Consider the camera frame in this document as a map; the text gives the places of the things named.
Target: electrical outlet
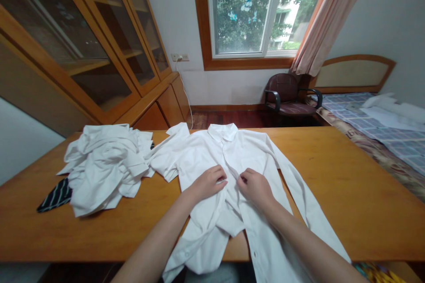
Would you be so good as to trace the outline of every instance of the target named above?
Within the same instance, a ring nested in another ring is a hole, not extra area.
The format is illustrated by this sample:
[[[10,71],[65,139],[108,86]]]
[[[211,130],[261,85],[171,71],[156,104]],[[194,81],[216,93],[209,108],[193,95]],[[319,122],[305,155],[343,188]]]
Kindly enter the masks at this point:
[[[189,61],[189,55],[188,54],[178,54],[178,53],[172,53],[171,59],[175,62],[178,60],[178,57],[182,56],[182,58],[179,61]]]

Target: window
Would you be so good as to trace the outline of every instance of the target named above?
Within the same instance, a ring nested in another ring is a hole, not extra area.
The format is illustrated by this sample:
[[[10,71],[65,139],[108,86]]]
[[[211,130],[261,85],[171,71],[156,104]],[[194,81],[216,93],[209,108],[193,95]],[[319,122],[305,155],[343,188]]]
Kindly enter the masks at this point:
[[[205,69],[290,65],[318,1],[196,0]]]

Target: glass cabinet door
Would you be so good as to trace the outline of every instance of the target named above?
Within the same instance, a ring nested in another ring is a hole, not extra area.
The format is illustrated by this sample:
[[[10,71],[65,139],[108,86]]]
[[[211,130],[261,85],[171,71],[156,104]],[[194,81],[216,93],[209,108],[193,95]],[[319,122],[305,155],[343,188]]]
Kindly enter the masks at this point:
[[[142,35],[123,0],[86,0],[142,96],[159,83]]]
[[[3,32],[101,123],[114,122],[140,99],[100,30],[88,25],[73,0],[0,3]]]
[[[159,35],[155,19],[151,12],[149,0],[129,0],[132,12],[135,16],[137,24],[145,34],[145,39],[151,49],[153,59],[158,67],[161,79],[166,77],[170,72],[170,64],[166,56],[161,37]]]

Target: chair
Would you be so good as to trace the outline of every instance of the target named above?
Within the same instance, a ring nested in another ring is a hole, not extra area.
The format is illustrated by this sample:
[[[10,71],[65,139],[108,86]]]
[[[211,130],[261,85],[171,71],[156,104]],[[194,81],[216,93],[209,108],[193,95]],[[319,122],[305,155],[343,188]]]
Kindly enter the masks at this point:
[[[299,91],[313,91],[317,95],[317,106],[313,107],[298,102]],[[285,116],[312,116],[322,106],[323,96],[316,89],[298,88],[296,78],[292,74],[273,75],[264,90],[265,104],[268,108]]]

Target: pink curtain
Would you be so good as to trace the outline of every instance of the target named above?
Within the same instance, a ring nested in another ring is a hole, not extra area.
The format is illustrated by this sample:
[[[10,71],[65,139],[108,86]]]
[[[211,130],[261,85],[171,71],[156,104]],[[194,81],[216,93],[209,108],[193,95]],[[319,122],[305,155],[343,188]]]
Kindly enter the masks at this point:
[[[316,76],[357,0],[319,0],[292,63],[296,74]]]

